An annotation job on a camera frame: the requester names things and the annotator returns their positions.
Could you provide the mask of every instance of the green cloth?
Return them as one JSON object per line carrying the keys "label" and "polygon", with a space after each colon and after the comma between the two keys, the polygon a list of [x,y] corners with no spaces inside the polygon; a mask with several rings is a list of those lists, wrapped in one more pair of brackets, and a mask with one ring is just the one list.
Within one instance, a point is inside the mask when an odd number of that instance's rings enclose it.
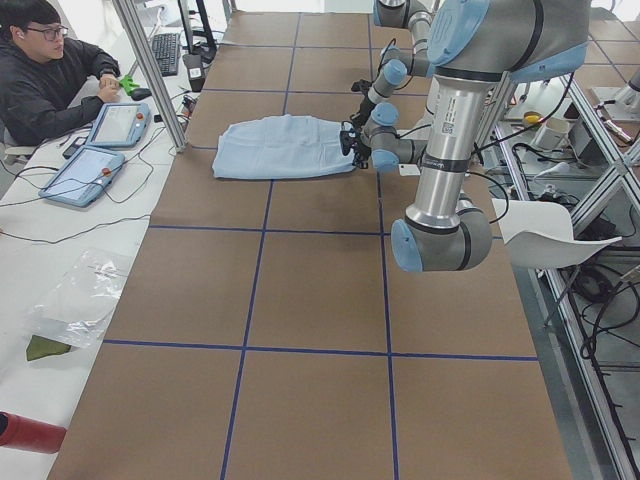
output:
{"label": "green cloth", "polygon": [[62,355],[71,350],[71,346],[66,343],[56,342],[48,338],[33,335],[27,346],[27,361],[48,357],[49,355]]}

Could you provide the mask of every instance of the brown cardboard surface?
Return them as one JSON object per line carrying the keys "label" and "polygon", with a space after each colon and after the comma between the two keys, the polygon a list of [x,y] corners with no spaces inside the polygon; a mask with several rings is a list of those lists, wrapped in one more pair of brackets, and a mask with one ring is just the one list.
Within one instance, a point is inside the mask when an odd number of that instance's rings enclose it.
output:
{"label": "brown cardboard surface", "polygon": [[[330,17],[234,15],[225,40],[245,47],[221,49],[207,85],[227,90],[200,96],[201,149],[174,161],[51,480],[570,478],[501,240],[475,269],[409,274],[388,232],[417,177],[383,175],[380,195],[372,169],[213,178],[230,124],[344,120],[387,38],[411,46],[371,16]],[[337,45],[368,46],[369,29],[371,50]],[[261,72],[236,68],[267,49],[288,91],[241,91]],[[286,89],[271,72],[263,88]],[[419,85],[393,99],[400,128],[422,116]],[[493,218],[484,181],[464,188]]]}
{"label": "brown cardboard surface", "polygon": [[247,354],[226,478],[393,478],[386,358]]}
{"label": "brown cardboard surface", "polygon": [[241,345],[260,234],[150,229],[108,339]]}
{"label": "brown cardboard surface", "polygon": [[393,348],[398,352],[534,356],[502,240],[462,272],[407,273],[387,241]]}
{"label": "brown cardboard surface", "polygon": [[378,187],[372,170],[278,181],[273,186],[270,229],[379,232]]}
{"label": "brown cardboard surface", "polygon": [[297,48],[289,89],[294,92],[350,92],[353,82],[371,78],[369,51]]}
{"label": "brown cardboard surface", "polygon": [[249,342],[386,351],[380,237],[270,233]]}
{"label": "brown cardboard surface", "polygon": [[292,55],[291,47],[222,45],[204,88],[285,91]]}
{"label": "brown cardboard surface", "polygon": [[215,155],[192,147],[176,155],[151,225],[262,228],[270,182],[214,178]]}
{"label": "brown cardboard surface", "polygon": [[216,148],[218,137],[229,125],[282,115],[284,93],[272,92],[203,92],[187,129],[187,139],[194,147]]}
{"label": "brown cardboard surface", "polygon": [[369,21],[366,15],[305,13],[300,19],[298,47],[344,47],[369,50]]}
{"label": "brown cardboard surface", "polygon": [[217,478],[239,358],[102,345],[48,479]]}
{"label": "brown cardboard surface", "polygon": [[358,93],[290,93],[287,112],[290,115],[311,115],[323,120],[349,120],[364,97]]}
{"label": "brown cardboard surface", "polygon": [[572,478],[532,362],[394,360],[405,480]]}
{"label": "brown cardboard surface", "polygon": [[298,13],[235,12],[224,43],[291,47],[295,44]]}

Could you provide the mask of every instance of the folded towel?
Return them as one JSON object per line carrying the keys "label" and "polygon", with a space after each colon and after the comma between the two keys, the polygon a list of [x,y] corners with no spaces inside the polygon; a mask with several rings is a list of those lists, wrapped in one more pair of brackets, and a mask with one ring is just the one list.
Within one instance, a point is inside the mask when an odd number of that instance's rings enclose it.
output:
{"label": "folded towel", "polygon": [[339,134],[340,123],[310,116],[237,123],[220,137],[213,174],[264,180],[350,172],[353,153],[342,155]]}

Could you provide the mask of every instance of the yellow object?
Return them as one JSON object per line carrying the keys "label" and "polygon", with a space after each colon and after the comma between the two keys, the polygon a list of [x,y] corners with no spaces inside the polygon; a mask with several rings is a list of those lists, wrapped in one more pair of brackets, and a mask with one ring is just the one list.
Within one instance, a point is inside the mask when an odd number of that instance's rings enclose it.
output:
{"label": "yellow object", "polygon": [[531,114],[524,117],[524,119],[531,125],[534,125],[540,121],[542,117],[540,115]]}

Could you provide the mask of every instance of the white desk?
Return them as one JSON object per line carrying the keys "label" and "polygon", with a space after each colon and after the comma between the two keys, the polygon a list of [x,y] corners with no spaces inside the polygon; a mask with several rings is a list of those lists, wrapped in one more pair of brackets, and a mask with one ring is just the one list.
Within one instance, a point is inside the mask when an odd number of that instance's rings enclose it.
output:
{"label": "white desk", "polygon": [[[122,35],[110,50],[126,73],[133,62],[126,36]],[[140,70],[135,72],[134,79],[144,85]],[[189,85],[184,65],[181,65],[178,76],[165,77],[165,80],[172,97]],[[91,79],[78,98],[96,89],[97,81]],[[129,101],[124,92],[121,99]],[[152,114],[157,113],[153,100],[149,98],[146,101]],[[176,107],[180,102],[181,97],[177,97]],[[151,123],[136,149],[123,152],[127,159],[132,158],[161,126]],[[62,147],[58,147],[60,141],[48,143],[35,153],[27,167],[60,167],[65,161],[62,152],[66,146],[75,137],[86,133],[72,135]],[[146,185],[122,204],[102,195],[86,209],[42,199],[24,205],[2,206],[37,198],[38,189],[18,179],[0,200],[0,228],[22,237],[57,240],[100,223],[150,214],[173,162],[172,147],[171,139],[163,131],[144,151],[142,156],[153,165],[154,171]],[[126,198],[142,184],[150,169],[138,158],[127,163],[109,187],[109,195],[116,200]],[[25,179],[37,186],[44,185],[50,177],[51,172],[47,170],[31,170],[24,174]],[[41,295],[55,287],[88,248],[135,257],[148,223],[148,218],[145,218],[101,227],[56,245],[0,236],[0,410],[57,425],[69,425],[100,345],[27,362],[25,350],[32,332],[24,327],[26,312]],[[55,455],[0,448],[2,478],[8,480],[43,480],[54,460]]]}

